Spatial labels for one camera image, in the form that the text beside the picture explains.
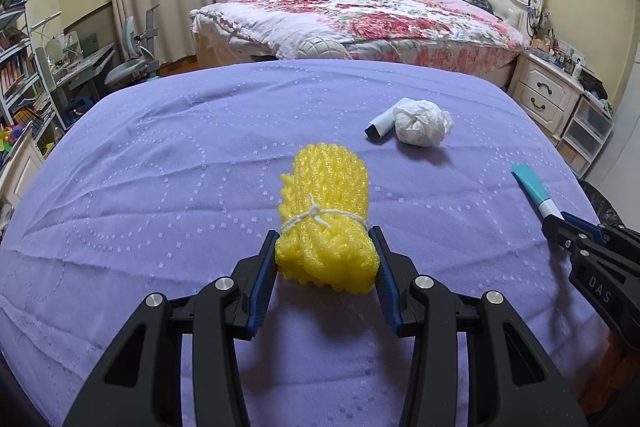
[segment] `pink bedding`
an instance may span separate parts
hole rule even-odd
[[[517,29],[462,0],[230,0],[191,17],[195,33],[281,60],[320,38],[343,45],[344,58],[484,74],[525,45]]]

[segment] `drawer handle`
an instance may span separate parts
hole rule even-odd
[[[544,82],[539,82],[539,83],[538,83],[538,87],[542,87],[542,86],[545,86],[545,87],[546,87],[546,90],[548,90],[549,94],[551,94],[551,89],[550,89],[550,87],[549,87],[549,86],[547,86]]]
[[[536,99],[531,97],[531,103],[533,104],[533,107],[535,107],[536,109],[541,109],[541,110],[545,110],[545,104],[542,105],[536,105]]]

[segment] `purple tablecloth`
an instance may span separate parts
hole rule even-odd
[[[366,140],[402,97],[451,112],[439,148]],[[299,148],[342,144],[370,176],[369,222],[452,291],[498,290],[578,393],[605,328],[567,282],[511,176],[536,170],[561,210],[596,221],[570,170],[497,87],[463,74],[348,60],[244,64],[163,78],[99,102],[37,175],[0,248],[0,346],[54,427],[104,348],[150,291],[190,295],[277,229],[281,172]],[[264,327],[237,342],[254,427],[397,425],[412,341],[375,292],[278,279]],[[466,368],[460,346],[460,368]],[[190,382],[185,348],[183,383]],[[466,425],[460,377],[460,425]],[[193,400],[185,397],[186,425]]]

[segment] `white drawer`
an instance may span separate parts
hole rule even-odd
[[[551,133],[556,133],[564,116],[564,112],[561,109],[522,82],[518,82],[513,92],[513,100],[515,100],[533,120],[551,131]]]
[[[525,67],[526,70],[520,81],[553,102],[560,109],[567,110],[574,90],[530,60],[527,61]]]

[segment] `yellow foam net bundle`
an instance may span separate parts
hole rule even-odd
[[[354,153],[335,144],[308,145],[282,174],[282,234],[276,263],[286,279],[368,293],[380,258],[367,235],[369,173]]]

